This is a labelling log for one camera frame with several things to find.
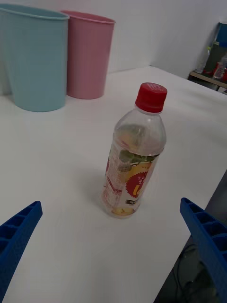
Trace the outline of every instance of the wooden shelf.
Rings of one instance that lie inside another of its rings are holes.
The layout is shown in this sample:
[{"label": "wooden shelf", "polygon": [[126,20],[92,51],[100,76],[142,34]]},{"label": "wooden shelf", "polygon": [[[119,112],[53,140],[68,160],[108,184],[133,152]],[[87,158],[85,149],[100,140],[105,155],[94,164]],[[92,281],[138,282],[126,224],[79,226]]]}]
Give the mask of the wooden shelf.
[{"label": "wooden shelf", "polygon": [[218,85],[219,87],[223,87],[223,88],[227,89],[227,82],[224,82],[224,81],[221,81],[221,80],[215,80],[212,77],[208,77],[208,76],[205,76],[203,74],[198,74],[195,71],[190,72],[189,75],[193,76],[193,77],[196,77],[198,79],[204,80],[206,82]]}]

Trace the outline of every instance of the red bottle cap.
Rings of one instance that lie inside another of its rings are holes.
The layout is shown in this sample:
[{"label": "red bottle cap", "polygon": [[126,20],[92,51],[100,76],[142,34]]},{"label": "red bottle cap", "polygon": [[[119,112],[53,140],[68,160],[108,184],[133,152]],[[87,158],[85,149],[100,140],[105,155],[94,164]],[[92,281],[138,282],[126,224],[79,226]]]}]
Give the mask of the red bottle cap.
[{"label": "red bottle cap", "polygon": [[146,112],[160,113],[166,99],[167,89],[155,83],[142,83],[136,99],[136,106]]}]

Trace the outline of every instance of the clear plastic bottle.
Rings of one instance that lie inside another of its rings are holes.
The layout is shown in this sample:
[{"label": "clear plastic bottle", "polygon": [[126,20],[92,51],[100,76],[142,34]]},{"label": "clear plastic bottle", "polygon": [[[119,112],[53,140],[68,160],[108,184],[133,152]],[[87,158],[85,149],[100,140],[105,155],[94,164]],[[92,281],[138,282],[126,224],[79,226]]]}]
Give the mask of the clear plastic bottle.
[{"label": "clear plastic bottle", "polygon": [[202,74],[206,64],[207,64],[207,60],[210,56],[210,50],[211,50],[211,47],[208,46],[206,48],[206,51],[205,53],[203,54],[201,60],[200,60],[200,63],[198,64],[197,68],[195,69],[195,71],[198,73],[198,74]]},{"label": "clear plastic bottle", "polygon": [[151,177],[166,143],[160,117],[167,90],[155,83],[143,83],[135,108],[114,128],[107,162],[102,201],[108,213],[118,218],[131,216]]},{"label": "clear plastic bottle", "polygon": [[217,69],[214,73],[214,79],[222,79],[225,73],[225,68],[227,67],[227,53],[221,58]]}]

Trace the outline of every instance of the bottle label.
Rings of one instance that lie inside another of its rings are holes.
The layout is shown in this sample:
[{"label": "bottle label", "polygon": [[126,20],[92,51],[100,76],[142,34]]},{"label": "bottle label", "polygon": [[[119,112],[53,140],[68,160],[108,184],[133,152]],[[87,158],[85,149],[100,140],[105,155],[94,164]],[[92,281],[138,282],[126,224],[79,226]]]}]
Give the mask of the bottle label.
[{"label": "bottle label", "polygon": [[138,209],[158,156],[140,156],[112,144],[102,192],[109,211],[125,217]]}]

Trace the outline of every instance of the blue container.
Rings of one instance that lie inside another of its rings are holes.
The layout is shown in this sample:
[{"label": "blue container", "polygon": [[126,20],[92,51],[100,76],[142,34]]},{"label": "blue container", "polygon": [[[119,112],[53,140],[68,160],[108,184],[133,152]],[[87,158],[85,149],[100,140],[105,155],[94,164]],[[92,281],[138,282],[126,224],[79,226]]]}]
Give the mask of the blue container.
[{"label": "blue container", "polygon": [[220,23],[220,28],[216,41],[219,42],[219,46],[227,47],[227,23]]},{"label": "blue container", "polygon": [[67,15],[0,4],[0,44],[15,104],[44,112],[65,104]]}]

